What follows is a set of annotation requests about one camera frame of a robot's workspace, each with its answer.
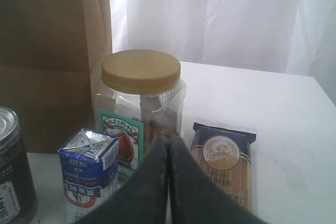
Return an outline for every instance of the can lid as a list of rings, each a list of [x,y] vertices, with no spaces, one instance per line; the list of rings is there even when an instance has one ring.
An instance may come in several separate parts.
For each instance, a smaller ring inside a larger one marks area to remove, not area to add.
[[[181,64],[174,56],[154,50],[127,50],[102,62],[102,81],[128,94],[160,94],[173,89],[180,79]]]
[[[11,138],[11,133],[18,127],[16,113],[8,108],[0,107],[0,145]]]

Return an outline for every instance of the carton top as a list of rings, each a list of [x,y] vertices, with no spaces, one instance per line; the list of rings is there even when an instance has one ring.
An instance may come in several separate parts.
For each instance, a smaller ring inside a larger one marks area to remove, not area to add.
[[[81,129],[69,139],[59,150],[61,157],[80,159],[90,163],[98,163],[100,158],[118,141],[118,138],[90,129]]]

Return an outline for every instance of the gold lid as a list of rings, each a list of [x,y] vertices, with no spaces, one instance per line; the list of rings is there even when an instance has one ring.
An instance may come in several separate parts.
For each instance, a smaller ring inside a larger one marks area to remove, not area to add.
[[[175,87],[181,64],[174,56],[153,50],[128,50],[107,56],[102,81],[128,94],[160,94]]]

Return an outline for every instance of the green label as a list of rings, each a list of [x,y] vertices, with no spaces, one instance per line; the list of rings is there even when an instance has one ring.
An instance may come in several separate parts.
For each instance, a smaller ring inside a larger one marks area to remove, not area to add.
[[[110,111],[98,109],[99,130],[119,137],[118,173],[128,178],[143,158],[143,123]]]

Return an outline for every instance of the spaghetti package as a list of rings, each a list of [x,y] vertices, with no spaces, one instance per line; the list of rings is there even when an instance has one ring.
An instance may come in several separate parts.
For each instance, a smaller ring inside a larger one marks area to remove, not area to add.
[[[256,134],[194,123],[191,154],[231,199],[251,210],[250,144]]]

